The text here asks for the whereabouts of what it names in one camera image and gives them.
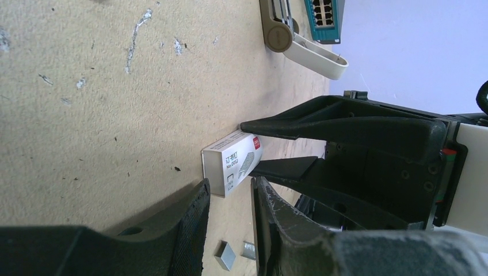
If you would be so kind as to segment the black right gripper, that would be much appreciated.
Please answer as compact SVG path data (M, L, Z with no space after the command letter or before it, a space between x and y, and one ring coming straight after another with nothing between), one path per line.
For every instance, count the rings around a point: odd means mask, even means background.
M356 99L319 96L240 129L329 141L326 159L263 160L251 176L308 196L360 230L414 230L447 222L468 153L457 141L463 122L468 115L408 109L358 91Z

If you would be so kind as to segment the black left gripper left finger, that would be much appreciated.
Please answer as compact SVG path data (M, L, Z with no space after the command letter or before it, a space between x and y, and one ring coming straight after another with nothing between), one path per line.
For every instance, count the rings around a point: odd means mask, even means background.
M81 225L1 228L2 275L201 275L210 206L203 179L148 219L105 235Z

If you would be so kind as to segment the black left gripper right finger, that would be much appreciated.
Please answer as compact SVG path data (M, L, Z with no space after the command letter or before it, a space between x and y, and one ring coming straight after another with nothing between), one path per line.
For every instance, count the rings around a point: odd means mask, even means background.
M332 232L251 179L258 275L486 275L462 235L429 231Z

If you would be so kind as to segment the small staple piece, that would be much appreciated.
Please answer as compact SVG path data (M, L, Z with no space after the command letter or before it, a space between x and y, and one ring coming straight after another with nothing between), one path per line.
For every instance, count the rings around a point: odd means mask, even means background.
M246 259L256 260L255 245L251 242L244 241L241 256Z

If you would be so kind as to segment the silver staple strip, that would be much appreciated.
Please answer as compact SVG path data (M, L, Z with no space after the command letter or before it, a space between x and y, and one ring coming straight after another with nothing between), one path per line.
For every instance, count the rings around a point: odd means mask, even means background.
M223 270L231 271L236 255L227 241L221 240L214 257Z

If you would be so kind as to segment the white staple box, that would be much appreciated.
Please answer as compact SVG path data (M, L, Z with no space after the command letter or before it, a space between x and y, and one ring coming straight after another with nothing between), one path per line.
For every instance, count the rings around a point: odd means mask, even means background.
M252 133L239 130L201 151L203 176L213 195L225 198L255 169L263 143Z

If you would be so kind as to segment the green and white stapler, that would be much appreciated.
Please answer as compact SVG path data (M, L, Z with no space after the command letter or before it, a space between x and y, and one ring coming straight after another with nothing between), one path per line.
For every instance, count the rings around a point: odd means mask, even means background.
M266 47L331 80L342 77L348 61L299 34L289 1L259 0L259 4Z

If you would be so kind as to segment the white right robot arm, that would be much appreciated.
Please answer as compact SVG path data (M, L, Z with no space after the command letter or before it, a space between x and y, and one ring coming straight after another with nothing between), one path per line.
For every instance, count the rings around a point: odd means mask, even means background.
M451 227L487 235L487 84L480 113L436 114L370 100L313 98L241 130L325 143L323 157L263 160L251 172L297 191L296 208L340 230Z

